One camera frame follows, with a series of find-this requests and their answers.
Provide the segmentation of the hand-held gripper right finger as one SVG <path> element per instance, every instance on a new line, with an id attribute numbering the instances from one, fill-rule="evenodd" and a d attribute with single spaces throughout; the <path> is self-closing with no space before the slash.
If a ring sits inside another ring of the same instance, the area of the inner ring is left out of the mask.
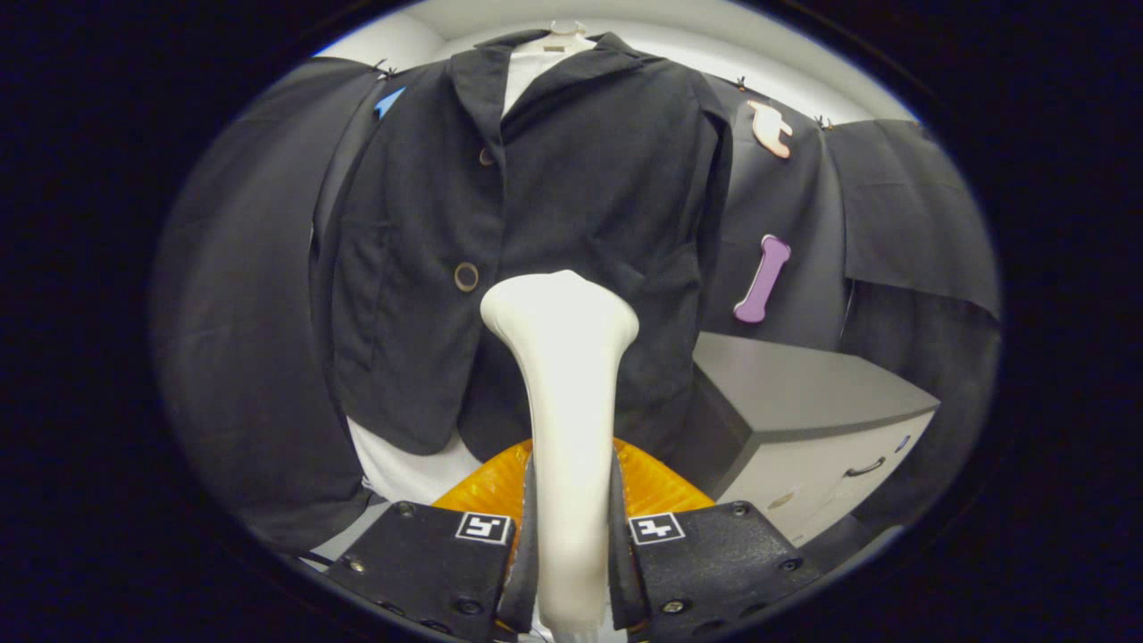
<path id="1" fill-rule="evenodd" d="M 705 638 L 821 577 L 751 503 L 714 503 L 639 447 L 613 443 L 612 619 L 628 638 Z"/>

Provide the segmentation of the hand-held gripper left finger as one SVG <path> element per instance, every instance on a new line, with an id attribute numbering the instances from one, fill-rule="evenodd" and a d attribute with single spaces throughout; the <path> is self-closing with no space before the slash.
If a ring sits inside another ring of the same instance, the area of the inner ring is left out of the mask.
<path id="1" fill-rule="evenodd" d="M 525 440 L 431 505 L 390 505 L 327 577 L 454 638 L 494 642 L 531 630 L 538 554 L 530 456 Z"/>

